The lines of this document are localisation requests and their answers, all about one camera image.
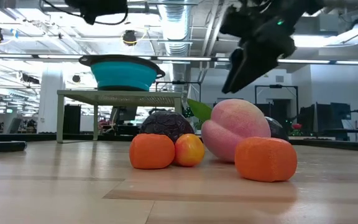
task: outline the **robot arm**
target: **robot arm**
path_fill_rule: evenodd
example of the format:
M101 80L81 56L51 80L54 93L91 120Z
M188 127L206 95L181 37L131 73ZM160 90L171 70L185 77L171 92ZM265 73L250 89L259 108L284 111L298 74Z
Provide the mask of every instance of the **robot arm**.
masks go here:
M247 0L237 10L227 9L220 32L240 37L239 47L231 55L232 68L223 93L235 93L278 66L279 57L289 57L295 50L290 37L300 17L324 7L320 0L270 0L267 7L248 7ZM242 27L236 26L241 21Z

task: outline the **peach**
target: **peach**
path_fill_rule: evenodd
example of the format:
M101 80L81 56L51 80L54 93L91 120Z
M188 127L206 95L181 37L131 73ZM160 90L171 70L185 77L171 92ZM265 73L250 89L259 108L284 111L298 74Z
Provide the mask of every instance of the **peach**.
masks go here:
M236 146L249 137L270 137L270 128L261 110L245 100L218 103L211 119L205 121L201 136L208 150L226 162L234 162Z
M184 134L175 143L175 164L184 167L197 166L204 158L204 144L195 134Z

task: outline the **red object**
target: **red object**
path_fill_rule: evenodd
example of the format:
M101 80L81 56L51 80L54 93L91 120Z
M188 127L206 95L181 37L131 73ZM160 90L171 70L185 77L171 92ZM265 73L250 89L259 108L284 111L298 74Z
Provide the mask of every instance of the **red object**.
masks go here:
M292 128L295 130L300 130L302 128L302 124L293 124Z

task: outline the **pink peach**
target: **pink peach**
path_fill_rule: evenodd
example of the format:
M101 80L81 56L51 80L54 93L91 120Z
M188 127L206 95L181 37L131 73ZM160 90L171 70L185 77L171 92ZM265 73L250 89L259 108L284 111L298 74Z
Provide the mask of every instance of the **pink peach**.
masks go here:
M245 100L218 103L211 119L205 121L201 136L208 150L223 161L234 162L236 146L249 137L270 137L270 128L261 110Z

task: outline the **toy fruit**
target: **toy fruit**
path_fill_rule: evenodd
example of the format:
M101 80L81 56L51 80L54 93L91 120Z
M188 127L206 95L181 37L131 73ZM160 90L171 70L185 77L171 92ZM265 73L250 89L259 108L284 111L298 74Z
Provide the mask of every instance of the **toy fruit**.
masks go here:
M246 179L285 181L295 174L297 163L294 148L281 139L252 137L236 147L236 169Z
M175 143L175 164L184 167L197 166L204 158L204 144L195 134L184 134Z
M208 150L223 161L234 162L236 146L249 137L270 137L270 128L261 110L245 100L218 103L211 119L204 122L201 136Z
M268 125L270 126L270 133L272 138L278 138L282 140L289 141L287 133L285 132L283 126L273 118L266 117Z
M194 134L194 129L181 114L159 111L146 118L140 127L140 133L164 134L176 142L182 134Z
M138 134L129 148L129 159L137 169L162 169L175 158L175 145L165 135Z

